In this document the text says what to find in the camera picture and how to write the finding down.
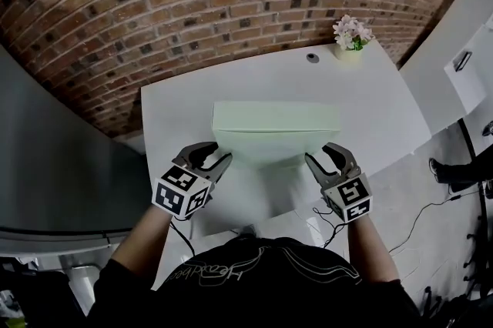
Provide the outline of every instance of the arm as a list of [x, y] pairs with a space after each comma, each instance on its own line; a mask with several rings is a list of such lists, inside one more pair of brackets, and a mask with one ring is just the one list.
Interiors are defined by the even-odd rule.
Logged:
[[156, 279], [172, 216], [152, 205], [113, 253], [112, 259], [143, 279]]
[[363, 280], [382, 283], [399, 279], [397, 267], [369, 215], [349, 223], [348, 238], [350, 262]]

